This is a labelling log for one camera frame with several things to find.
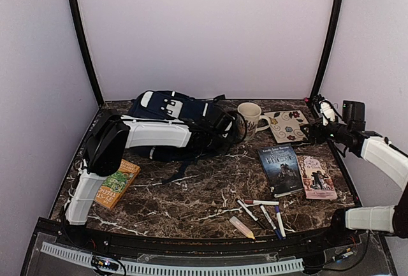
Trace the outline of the Taming of the Shrew book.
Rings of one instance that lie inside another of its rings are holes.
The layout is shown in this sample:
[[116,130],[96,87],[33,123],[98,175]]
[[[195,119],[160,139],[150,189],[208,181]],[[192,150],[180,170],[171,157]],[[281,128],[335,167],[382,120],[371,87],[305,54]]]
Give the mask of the Taming of the Shrew book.
[[314,156],[297,156],[305,197],[308,200],[336,200],[337,193],[326,163]]

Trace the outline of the Wuthering Heights blue book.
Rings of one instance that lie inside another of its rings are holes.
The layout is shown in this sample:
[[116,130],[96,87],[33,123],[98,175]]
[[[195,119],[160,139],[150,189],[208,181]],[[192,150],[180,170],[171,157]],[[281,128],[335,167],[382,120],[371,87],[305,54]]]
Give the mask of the Wuthering Heights blue book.
[[298,160],[290,144],[260,148],[257,153],[274,198],[303,190]]

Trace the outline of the navy blue student backpack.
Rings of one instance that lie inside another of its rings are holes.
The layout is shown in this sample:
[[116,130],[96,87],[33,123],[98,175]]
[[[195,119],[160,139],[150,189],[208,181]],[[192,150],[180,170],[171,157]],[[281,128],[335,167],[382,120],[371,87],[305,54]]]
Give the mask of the navy blue student backpack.
[[247,128],[240,127],[243,115],[225,110],[224,98],[196,99],[176,91],[140,94],[122,116],[130,128],[126,148],[153,161],[180,162],[178,172],[162,183],[181,179],[189,165],[225,155],[247,136]]

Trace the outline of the yellow tip highlighter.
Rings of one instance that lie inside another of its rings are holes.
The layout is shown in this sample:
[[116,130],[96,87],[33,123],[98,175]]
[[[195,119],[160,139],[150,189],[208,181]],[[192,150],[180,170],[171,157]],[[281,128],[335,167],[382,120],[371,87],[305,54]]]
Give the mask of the yellow tip highlighter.
[[254,236],[254,233],[252,230],[250,230],[242,221],[240,221],[237,217],[233,216],[229,219],[229,222],[236,227],[241,234],[243,234],[245,237],[250,238],[252,240],[255,240],[256,237]]

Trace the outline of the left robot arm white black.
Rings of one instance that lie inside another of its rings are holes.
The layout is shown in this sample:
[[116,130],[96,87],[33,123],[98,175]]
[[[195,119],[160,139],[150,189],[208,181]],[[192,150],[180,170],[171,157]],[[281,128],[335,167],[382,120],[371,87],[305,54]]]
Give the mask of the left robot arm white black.
[[63,219],[69,226],[64,236],[76,248],[90,242],[90,234],[81,226],[99,188],[120,167],[124,151],[132,149],[152,160],[180,161],[178,173],[165,183],[182,177],[186,168],[199,159],[227,153],[238,135],[237,120],[228,112],[200,119],[147,119],[108,111],[93,127],[85,150],[74,193],[64,206]]

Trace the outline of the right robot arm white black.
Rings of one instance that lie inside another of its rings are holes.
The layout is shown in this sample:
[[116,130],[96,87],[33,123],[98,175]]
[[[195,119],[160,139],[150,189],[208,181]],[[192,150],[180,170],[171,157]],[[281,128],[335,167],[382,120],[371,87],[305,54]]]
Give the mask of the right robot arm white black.
[[306,98],[305,102],[320,113],[314,122],[301,126],[308,141],[315,144],[334,142],[373,164],[403,191],[395,206],[338,209],[331,218],[326,242],[338,247],[349,238],[350,230],[382,231],[407,238],[407,154],[394,146],[389,138],[365,129],[365,104],[344,100],[342,113],[322,95]]

